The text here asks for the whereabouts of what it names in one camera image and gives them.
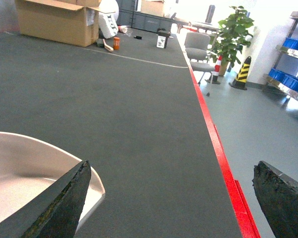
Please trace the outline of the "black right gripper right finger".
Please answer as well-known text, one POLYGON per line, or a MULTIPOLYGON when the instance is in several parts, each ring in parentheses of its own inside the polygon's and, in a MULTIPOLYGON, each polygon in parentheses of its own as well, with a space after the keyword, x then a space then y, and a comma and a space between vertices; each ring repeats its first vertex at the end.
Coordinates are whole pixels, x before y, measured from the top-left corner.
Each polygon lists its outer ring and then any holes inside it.
POLYGON ((298 238, 298 182, 265 161, 254 166, 253 188, 277 238, 298 238))

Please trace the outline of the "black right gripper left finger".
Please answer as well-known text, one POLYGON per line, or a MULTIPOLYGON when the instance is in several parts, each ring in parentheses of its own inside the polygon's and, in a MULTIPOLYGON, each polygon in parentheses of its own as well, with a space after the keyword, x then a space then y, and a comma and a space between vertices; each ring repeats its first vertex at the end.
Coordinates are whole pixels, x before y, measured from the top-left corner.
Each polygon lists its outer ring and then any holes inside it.
POLYGON ((0 222, 0 238, 72 238, 85 204, 91 166, 82 161, 0 222))

